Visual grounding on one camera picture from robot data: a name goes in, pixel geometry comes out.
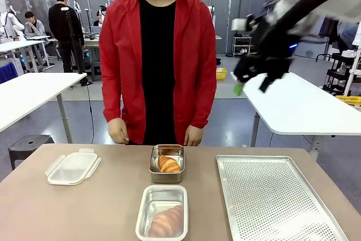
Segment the person's left hand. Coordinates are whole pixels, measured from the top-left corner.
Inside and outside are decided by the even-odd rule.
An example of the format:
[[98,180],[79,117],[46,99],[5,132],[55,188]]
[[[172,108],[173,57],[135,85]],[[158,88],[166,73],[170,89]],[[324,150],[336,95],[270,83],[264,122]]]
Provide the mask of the person's left hand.
[[184,146],[198,146],[203,137],[203,129],[189,125],[184,137]]

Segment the person's right hand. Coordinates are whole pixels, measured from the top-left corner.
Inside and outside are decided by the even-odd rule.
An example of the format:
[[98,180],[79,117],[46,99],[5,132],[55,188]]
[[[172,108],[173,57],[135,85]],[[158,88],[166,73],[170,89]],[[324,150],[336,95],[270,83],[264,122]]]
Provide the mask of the person's right hand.
[[114,143],[128,144],[127,127],[123,119],[115,118],[108,122],[108,133]]

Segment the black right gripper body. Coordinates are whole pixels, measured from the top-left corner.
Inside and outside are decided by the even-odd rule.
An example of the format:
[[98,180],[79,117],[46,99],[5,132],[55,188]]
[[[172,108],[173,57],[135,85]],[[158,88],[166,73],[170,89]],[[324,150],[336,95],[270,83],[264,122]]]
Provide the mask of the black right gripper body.
[[247,82],[263,73],[267,74],[270,80],[277,80],[289,72],[290,65],[291,58],[243,54],[234,69],[234,75],[240,82]]

